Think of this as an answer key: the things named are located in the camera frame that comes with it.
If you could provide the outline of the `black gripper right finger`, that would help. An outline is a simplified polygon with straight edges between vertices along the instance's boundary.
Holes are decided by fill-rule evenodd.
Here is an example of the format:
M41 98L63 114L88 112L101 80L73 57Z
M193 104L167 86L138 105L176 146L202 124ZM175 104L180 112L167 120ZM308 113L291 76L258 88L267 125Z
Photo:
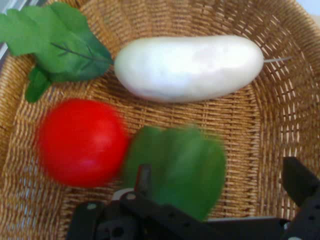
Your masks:
M283 159L282 184L299 210L282 236L283 240L320 238L320 179L296 157Z

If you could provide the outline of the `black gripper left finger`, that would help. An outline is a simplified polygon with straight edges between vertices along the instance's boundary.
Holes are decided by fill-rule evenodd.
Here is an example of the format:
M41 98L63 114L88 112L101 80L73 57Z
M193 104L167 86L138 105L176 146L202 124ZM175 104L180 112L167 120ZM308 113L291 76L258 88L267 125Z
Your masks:
M68 240L206 240L208 225L170 205L149 199L152 170L138 167L133 191L108 205L89 202L79 205L72 217Z

